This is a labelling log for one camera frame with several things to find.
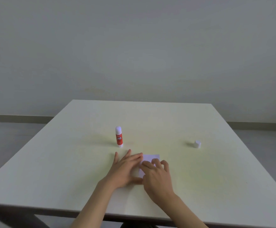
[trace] forearm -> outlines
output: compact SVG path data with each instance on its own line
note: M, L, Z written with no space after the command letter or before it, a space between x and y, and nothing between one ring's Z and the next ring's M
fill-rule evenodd
M207 228L207 226L175 195L160 205L178 228Z
M72 224L72 228L99 228L114 189L106 179L98 182L93 194Z

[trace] glue stick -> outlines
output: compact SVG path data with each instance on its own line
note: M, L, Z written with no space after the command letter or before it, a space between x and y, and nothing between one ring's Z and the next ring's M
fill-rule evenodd
M121 127L117 126L115 131L116 131L117 145L121 148L123 146Z

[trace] gray wall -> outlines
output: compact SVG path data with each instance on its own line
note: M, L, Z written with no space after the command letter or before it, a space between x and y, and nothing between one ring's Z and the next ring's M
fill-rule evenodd
M276 122L276 0L0 0L0 114L72 99Z

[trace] white paper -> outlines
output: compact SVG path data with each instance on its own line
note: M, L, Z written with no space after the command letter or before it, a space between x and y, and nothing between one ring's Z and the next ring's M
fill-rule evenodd
M143 155L143 160L141 161L141 163L143 161L149 161L149 162L151 162L152 159L154 159L154 158L158 158L159 161L160 161L159 154L144 154ZM142 171L142 169L139 169L139 177L143 177L144 175L145 175L145 173Z

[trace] gray floor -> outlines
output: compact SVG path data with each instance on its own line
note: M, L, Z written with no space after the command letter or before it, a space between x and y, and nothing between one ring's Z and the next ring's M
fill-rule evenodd
M0 167L22 148L44 124L0 123ZM236 130L255 157L276 181L276 131ZM51 228L69 227L73 219L39 216ZM103 222L102 228L119 228L121 223Z

